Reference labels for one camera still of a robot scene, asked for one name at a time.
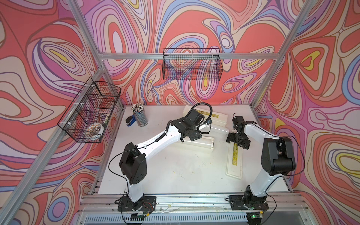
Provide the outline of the plastic wrap roll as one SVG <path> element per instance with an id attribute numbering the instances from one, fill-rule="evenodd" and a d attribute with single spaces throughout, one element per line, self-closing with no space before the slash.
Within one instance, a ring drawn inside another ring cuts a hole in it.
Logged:
<path id="1" fill-rule="evenodd" d="M 204 136 L 200 139 L 191 141 L 189 137 L 185 137 L 183 140 L 179 140 L 176 143 L 187 144 L 192 146 L 197 146 L 201 148 L 213 149 L 215 145 L 215 138 Z"/>

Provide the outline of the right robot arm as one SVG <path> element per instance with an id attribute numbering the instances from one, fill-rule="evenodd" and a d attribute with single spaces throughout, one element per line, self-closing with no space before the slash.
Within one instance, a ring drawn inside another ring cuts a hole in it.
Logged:
<path id="1" fill-rule="evenodd" d="M 244 150 L 250 148 L 250 137 L 260 143 L 262 169 L 254 182 L 246 187 L 242 197 L 229 196 L 229 200 L 248 210 L 260 209 L 266 206 L 268 191 L 275 181 L 296 169 L 293 143 L 290 138 L 276 136 L 242 116 L 234 114 L 232 122 L 234 132 L 228 134 L 226 142 Z"/>

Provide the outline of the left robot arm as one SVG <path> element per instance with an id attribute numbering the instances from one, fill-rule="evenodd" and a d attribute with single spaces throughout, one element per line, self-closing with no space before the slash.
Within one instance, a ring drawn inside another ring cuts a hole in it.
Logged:
<path id="1" fill-rule="evenodd" d="M 212 111 L 205 118 L 194 107 L 184 116 L 169 121 L 163 132 L 153 138 L 139 143 L 128 143 L 122 153 L 119 167 L 127 181 L 127 198 L 132 203 L 139 202 L 144 197 L 142 180 L 147 175 L 148 161 L 167 146 L 184 141 L 188 137 L 190 141 L 199 140 L 205 135 L 201 129 L 211 127 Z"/>

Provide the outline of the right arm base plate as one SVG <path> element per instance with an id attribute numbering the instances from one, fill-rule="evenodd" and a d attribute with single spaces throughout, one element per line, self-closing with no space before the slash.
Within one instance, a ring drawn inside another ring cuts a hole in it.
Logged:
<path id="1" fill-rule="evenodd" d="M 255 210 L 267 211 L 269 209 L 266 197 L 256 197 L 251 195 L 230 195 L 226 199 L 233 211 L 236 210 Z"/>

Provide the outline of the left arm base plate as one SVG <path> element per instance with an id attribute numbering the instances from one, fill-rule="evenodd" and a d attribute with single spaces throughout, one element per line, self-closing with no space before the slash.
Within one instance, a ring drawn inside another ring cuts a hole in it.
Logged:
<path id="1" fill-rule="evenodd" d="M 156 209 L 156 202 L 155 196 L 143 196 L 137 202 L 132 202 L 129 196 L 122 196 L 114 201 L 118 205 L 119 212 L 153 212 Z"/>

